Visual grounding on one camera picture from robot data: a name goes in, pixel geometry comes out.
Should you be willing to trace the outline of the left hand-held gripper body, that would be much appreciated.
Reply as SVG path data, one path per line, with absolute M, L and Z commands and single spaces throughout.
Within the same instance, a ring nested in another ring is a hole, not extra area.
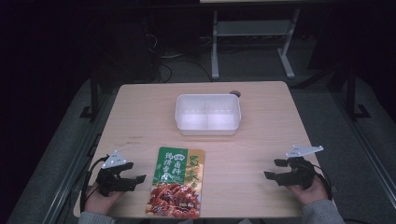
M 127 168 L 127 160 L 114 150 L 101 166 L 95 182 L 99 185 L 101 195 L 108 197 L 120 179 L 120 173 Z

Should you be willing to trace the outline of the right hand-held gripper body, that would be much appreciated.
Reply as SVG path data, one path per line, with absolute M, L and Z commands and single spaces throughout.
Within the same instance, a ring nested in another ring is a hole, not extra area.
M 303 147 L 293 146 L 286 153 L 286 160 L 291 171 L 279 175 L 280 186 L 300 185 L 303 189 L 308 189 L 312 185 L 313 178 L 317 174 L 314 165 L 307 161 L 304 156 L 314 154 L 323 150 L 323 146 Z

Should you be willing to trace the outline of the green and yellow seasoning packet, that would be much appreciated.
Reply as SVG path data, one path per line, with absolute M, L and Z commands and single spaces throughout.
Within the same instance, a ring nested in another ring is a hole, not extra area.
M 205 166 L 202 149 L 161 147 L 146 214 L 196 219 L 200 216 Z

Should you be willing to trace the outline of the white divided plastic container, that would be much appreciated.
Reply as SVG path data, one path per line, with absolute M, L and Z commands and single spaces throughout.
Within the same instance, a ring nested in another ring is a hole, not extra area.
M 182 94 L 177 97 L 175 121 L 183 135 L 234 135 L 241 121 L 234 94 Z

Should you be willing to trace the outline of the person's right hand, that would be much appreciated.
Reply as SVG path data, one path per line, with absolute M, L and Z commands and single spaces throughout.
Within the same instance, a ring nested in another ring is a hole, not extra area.
M 302 187 L 298 185 L 286 186 L 286 189 L 288 189 L 302 205 L 328 199 L 327 191 L 318 177 L 313 179 L 312 185 L 308 189 L 302 189 Z

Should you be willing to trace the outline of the person's left hand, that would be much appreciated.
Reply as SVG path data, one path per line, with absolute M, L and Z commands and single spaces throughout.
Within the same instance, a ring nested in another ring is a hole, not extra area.
M 109 195 L 103 196 L 99 191 L 97 183 L 94 183 L 88 191 L 84 211 L 96 214 L 107 215 L 116 201 L 123 195 L 121 191 L 112 191 Z

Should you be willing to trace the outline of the black metal stand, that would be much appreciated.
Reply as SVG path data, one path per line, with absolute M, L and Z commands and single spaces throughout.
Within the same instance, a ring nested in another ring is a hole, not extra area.
M 350 65 L 346 76 L 346 112 L 353 121 L 371 117 L 364 105 L 356 104 L 356 83 L 356 70 Z
M 90 77 L 90 93 L 91 93 L 91 104 L 85 106 L 80 116 L 84 119 L 94 121 L 99 111 L 99 96 L 98 96 L 98 76 L 95 70 L 92 71 Z

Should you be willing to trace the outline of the white metal desk frame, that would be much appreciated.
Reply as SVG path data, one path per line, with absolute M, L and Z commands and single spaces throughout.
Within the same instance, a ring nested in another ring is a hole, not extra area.
M 285 36 L 286 40 L 282 48 L 277 50 L 279 60 L 282 63 L 287 78 L 294 79 L 295 75 L 290 65 L 287 53 L 292 40 L 294 30 L 300 15 L 300 9 L 296 8 L 289 20 L 270 21 L 219 21 L 218 12 L 215 11 L 212 26 L 212 50 L 211 50 L 211 77 L 219 79 L 218 38 L 228 36 Z

